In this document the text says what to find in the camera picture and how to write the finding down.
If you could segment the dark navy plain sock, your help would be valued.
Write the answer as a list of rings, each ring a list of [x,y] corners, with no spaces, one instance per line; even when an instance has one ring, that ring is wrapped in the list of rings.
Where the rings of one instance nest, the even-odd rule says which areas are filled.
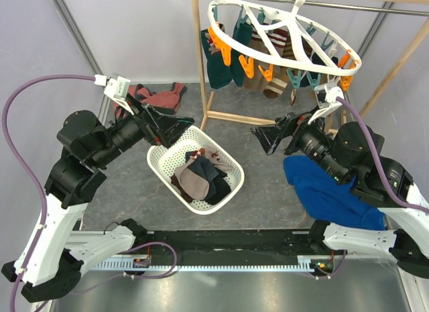
[[[216,177],[210,185],[208,195],[204,199],[209,205],[217,205],[221,202],[229,193],[231,188],[224,178]]]

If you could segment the navy santa sock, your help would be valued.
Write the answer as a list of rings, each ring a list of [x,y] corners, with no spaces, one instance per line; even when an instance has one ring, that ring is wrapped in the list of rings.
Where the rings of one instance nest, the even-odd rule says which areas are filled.
[[[188,162],[189,160],[195,160],[199,156],[204,156],[205,151],[204,150],[196,150],[196,151],[189,151],[185,153],[185,162]]]
[[[206,158],[199,156],[188,166],[188,169],[208,183],[208,192],[212,181],[219,175],[216,168]]]

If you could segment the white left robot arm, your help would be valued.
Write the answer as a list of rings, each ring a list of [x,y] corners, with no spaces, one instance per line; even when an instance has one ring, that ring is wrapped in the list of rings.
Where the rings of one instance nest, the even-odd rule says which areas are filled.
[[[91,111],[70,114],[58,132],[63,150],[42,190],[40,221],[22,255],[2,267],[2,274],[21,288],[30,303],[59,299],[70,293],[98,263],[120,252],[142,253],[146,228],[134,219],[77,248],[66,243],[78,218],[106,180],[108,164],[140,141],[173,146],[194,124],[191,117],[160,113],[143,105],[103,125]]]

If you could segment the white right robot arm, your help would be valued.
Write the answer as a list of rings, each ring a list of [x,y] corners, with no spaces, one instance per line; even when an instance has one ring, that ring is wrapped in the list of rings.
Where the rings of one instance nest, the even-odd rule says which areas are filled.
[[[251,128],[251,133],[267,155],[290,138],[286,156],[302,152],[335,183],[349,185],[350,194],[396,222],[398,229],[377,236],[354,228],[339,236],[339,223],[323,219],[307,237],[308,249],[315,254],[329,248],[380,253],[402,270],[428,278],[428,202],[412,175],[398,161],[381,156],[383,136],[362,121],[342,125],[335,137],[323,129],[321,119],[288,113],[273,125]]]

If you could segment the brown striped-cuff sock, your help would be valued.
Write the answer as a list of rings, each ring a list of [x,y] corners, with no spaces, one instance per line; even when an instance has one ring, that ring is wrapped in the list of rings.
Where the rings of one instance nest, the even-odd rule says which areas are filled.
[[[179,190],[180,195],[183,198],[183,200],[185,200],[185,202],[187,203],[193,202],[194,199],[180,186],[180,183],[178,182],[178,179],[175,174],[173,174],[170,177],[170,180],[171,180],[171,184],[174,185]]]

